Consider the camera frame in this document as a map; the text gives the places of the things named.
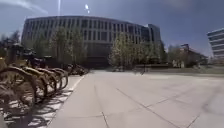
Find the paved plaza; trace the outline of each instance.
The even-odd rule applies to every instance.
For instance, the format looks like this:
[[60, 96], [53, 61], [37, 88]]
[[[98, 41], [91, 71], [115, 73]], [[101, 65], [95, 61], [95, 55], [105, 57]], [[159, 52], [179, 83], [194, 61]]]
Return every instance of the paved plaza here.
[[94, 71], [48, 128], [224, 128], [224, 79]]

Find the window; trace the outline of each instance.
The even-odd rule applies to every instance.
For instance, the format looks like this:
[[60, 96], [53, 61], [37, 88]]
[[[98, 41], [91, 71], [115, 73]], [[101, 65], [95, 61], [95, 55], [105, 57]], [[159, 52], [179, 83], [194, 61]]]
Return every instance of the window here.
[[138, 28], [138, 35], [140, 35], [140, 29]]
[[128, 32], [133, 34], [133, 26], [128, 26]]
[[100, 32], [98, 32], [98, 40], [100, 40]]
[[111, 32], [109, 33], [109, 41], [111, 42], [112, 37], [111, 37]]
[[152, 41], [154, 41], [154, 31], [152, 28], [151, 28], [151, 32], [152, 32]]
[[137, 28], [135, 27], [135, 34], [137, 34]]
[[84, 40], [86, 40], [87, 39], [87, 31], [85, 30], [84, 31]]
[[79, 27], [79, 19], [77, 19], [77, 21], [76, 21], [76, 26]]
[[101, 40], [107, 41], [107, 32], [101, 32]]
[[105, 22], [105, 30], [107, 30], [107, 22]]
[[217, 51], [217, 52], [213, 52], [214, 53], [214, 55], [222, 55], [222, 54], [224, 54], [224, 51]]
[[103, 21], [100, 22], [101, 29], [103, 29]]
[[116, 40], [116, 33], [114, 33], [114, 40]]
[[97, 28], [96, 20], [94, 20], [94, 28]]
[[88, 37], [89, 37], [89, 38], [88, 38], [88, 40], [91, 40], [91, 38], [92, 38], [91, 36], [92, 36], [92, 32], [89, 31], [89, 34], [88, 34]]
[[44, 37], [45, 38], [47, 37], [47, 31], [44, 31]]
[[98, 29], [100, 29], [100, 21], [98, 21]]
[[53, 28], [54, 20], [51, 21], [51, 28]]
[[74, 24], [75, 24], [75, 20], [72, 19], [72, 20], [71, 20], [71, 27], [74, 27]]
[[125, 35], [126, 41], [128, 41], [128, 35]]
[[66, 20], [63, 21], [63, 27], [65, 27], [65, 24], [66, 24]]
[[44, 24], [44, 21], [41, 22], [41, 28], [44, 28], [45, 27], [45, 24]]
[[117, 24], [117, 31], [120, 31], [120, 24]]
[[82, 28], [87, 28], [88, 20], [82, 20]]
[[92, 28], [92, 20], [89, 20], [89, 28]]
[[212, 47], [212, 50], [223, 50], [224, 45]]
[[137, 36], [135, 37], [135, 43], [136, 44], [138, 43], [138, 37]]
[[109, 23], [109, 30], [111, 30], [111, 23]]
[[62, 20], [60, 20], [60, 22], [59, 22], [59, 26], [62, 26]]
[[127, 24], [125, 24], [124, 27], [125, 27], [125, 28], [124, 28], [124, 29], [125, 29], [125, 32], [128, 32]]
[[69, 31], [67, 31], [66, 36], [67, 36], [67, 38], [69, 37]]
[[35, 22], [33, 22], [32, 30], [34, 30]]
[[134, 40], [134, 36], [132, 36], [132, 37], [131, 37], [131, 40], [132, 40], [132, 43], [134, 43], [134, 42], [135, 42], [135, 40]]
[[51, 31], [48, 32], [48, 37], [51, 37]]
[[121, 32], [123, 32], [123, 24], [121, 24]]
[[116, 32], [116, 24], [113, 24], [113, 26], [114, 26], [114, 31]]
[[68, 20], [68, 28], [71, 26], [71, 19]]
[[96, 31], [93, 31], [93, 40], [96, 40]]

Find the cloud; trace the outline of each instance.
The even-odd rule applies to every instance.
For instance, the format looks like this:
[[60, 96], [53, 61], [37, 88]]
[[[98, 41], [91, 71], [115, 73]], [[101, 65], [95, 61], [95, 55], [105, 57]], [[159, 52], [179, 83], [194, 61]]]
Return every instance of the cloud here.
[[47, 14], [48, 12], [41, 7], [32, 4], [30, 0], [0, 0], [0, 4], [6, 4], [11, 6], [20, 6], [31, 11], [39, 11], [41, 13]]
[[163, 2], [179, 10], [190, 9], [193, 5], [193, 0], [163, 0]]

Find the large office building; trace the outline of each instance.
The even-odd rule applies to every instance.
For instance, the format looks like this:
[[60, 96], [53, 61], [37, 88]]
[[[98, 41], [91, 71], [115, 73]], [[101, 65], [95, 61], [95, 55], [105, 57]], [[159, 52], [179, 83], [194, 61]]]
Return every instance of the large office building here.
[[64, 27], [68, 37], [74, 29], [80, 30], [89, 61], [93, 59], [106, 62], [110, 47], [119, 33], [123, 33], [133, 43], [161, 42], [160, 29], [155, 25], [142, 26], [126, 21], [90, 16], [52, 16], [26, 19], [22, 41], [32, 42], [40, 34], [43, 34], [46, 39], [50, 39], [57, 27]]
[[224, 28], [209, 32], [207, 35], [214, 57], [224, 59]]

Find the tire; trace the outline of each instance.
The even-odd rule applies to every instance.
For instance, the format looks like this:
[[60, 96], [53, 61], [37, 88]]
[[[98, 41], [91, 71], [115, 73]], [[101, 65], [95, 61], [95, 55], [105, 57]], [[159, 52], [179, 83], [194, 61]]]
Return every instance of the tire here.
[[39, 72], [36, 69], [25, 67], [23, 68], [26, 72], [32, 74], [35, 77], [36, 85], [36, 96], [37, 96], [37, 103], [42, 103], [47, 98], [48, 88], [47, 82], [43, 78], [43, 73]]
[[57, 81], [57, 91], [61, 90], [62, 88], [62, 74], [60, 71], [50, 69], [49, 71], [53, 72], [53, 76], [55, 77]]
[[61, 80], [62, 80], [61, 89], [66, 88], [68, 85], [68, 73], [65, 70], [62, 70], [60, 68], [54, 68], [54, 70], [59, 71], [61, 73]]
[[[6, 75], [13, 75], [13, 73], [15, 74], [18, 74], [14, 77], [11, 77], [11, 78], [21, 78], [23, 77], [23, 80], [22, 81], [15, 81], [15, 82], [19, 82], [19, 84], [17, 84], [16, 86], [10, 86], [9, 84], [6, 83], [6, 88], [9, 90], [11, 90], [13, 92], [12, 96], [10, 96], [9, 99], [11, 100], [15, 100], [18, 102], [18, 107], [22, 105], [27, 105], [27, 110], [24, 110], [24, 111], [20, 111], [18, 113], [16, 113], [15, 111], [12, 111], [12, 114], [11, 116], [25, 116], [29, 113], [31, 113], [33, 111], [33, 108], [34, 108], [34, 105], [36, 103], [36, 84], [33, 80], [33, 77], [31, 74], [25, 72], [24, 70], [20, 69], [20, 68], [16, 68], [16, 67], [8, 67], [8, 68], [5, 68], [3, 70], [0, 71], [0, 77], [1, 77], [1, 82], [4, 83], [4, 78], [7, 78], [4, 76], [5, 73], [9, 73], [9, 74], [6, 74]], [[30, 102], [27, 101], [27, 98], [25, 93], [29, 91], [29, 95], [30, 96]]]
[[43, 78], [45, 79], [46, 83], [47, 83], [47, 96], [51, 97], [54, 94], [57, 93], [57, 81], [56, 78], [52, 75], [53, 73], [43, 69], [43, 68], [37, 68], [38, 71], [44, 73], [43, 74]]

